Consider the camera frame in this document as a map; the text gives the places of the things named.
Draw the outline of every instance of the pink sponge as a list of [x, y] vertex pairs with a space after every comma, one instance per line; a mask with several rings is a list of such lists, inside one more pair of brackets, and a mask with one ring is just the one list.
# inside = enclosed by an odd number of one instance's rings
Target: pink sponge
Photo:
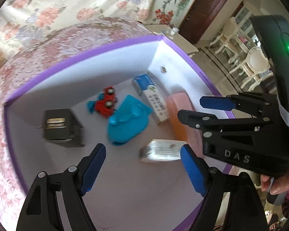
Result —
[[201, 131], [183, 125], [177, 114], [181, 109], [194, 110], [190, 99], [185, 93], [177, 93], [166, 99], [169, 119], [177, 140], [186, 141], [198, 157], [203, 156]]

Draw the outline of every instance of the red toy car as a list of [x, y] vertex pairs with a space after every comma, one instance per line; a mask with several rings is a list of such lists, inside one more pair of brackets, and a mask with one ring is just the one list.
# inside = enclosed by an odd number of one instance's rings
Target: red toy car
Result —
[[104, 89], [103, 99], [95, 103], [95, 111], [105, 118], [108, 118], [114, 113], [114, 106], [117, 103], [117, 98], [115, 97], [115, 90], [113, 87], [108, 87]]

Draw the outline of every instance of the blue gripper pad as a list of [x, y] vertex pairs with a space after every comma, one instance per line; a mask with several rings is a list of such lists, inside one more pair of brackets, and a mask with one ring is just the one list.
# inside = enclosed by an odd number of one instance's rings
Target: blue gripper pad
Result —
[[186, 146], [183, 145], [180, 151], [181, 161], [185, 167], [185, 170], [190, 178], [190, 181], [193, 184], [193, 187], [196, 192], [200, 193], [202, 197], [207, 193], [205, 187], [204, 176], [201, 173], [199, 167], [194, 162]]
[[90, 165], [88, 166], [87, 170], [84, 172], [82, 176], [82, 186], [80, 188], [81, 196], [84, 196], [86, 192], [89, 192], [93, 184], [96, 180], [99, 171], [104, 163], [106, 158], [106, 148], [105, 146], [101, 146], [94, 158], [92, 159]]
[[235, 103], [233, 103], [227, 97], [203, 96], [200, 98], [199, 102], [203, 108], [211, 108], [224, 111], [231, 111], [232, 109], [235, 109]]

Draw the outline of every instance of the teal plush toy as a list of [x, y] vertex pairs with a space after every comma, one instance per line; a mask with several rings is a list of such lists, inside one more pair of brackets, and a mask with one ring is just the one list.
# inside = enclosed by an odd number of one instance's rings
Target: teal plush toy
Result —
[[119, 109], [108, 119], [108, 139], [113, 145], [123, 145], [141, 133], [149, 123], [152, 109], [128, 95]]

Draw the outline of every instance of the wooden door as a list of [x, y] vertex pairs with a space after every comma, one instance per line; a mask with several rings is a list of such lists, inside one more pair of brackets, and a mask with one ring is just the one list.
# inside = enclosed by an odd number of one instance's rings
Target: wooden door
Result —
[[227, 0], [196, 0], [180, 26], [179, 34], [196, 44]]

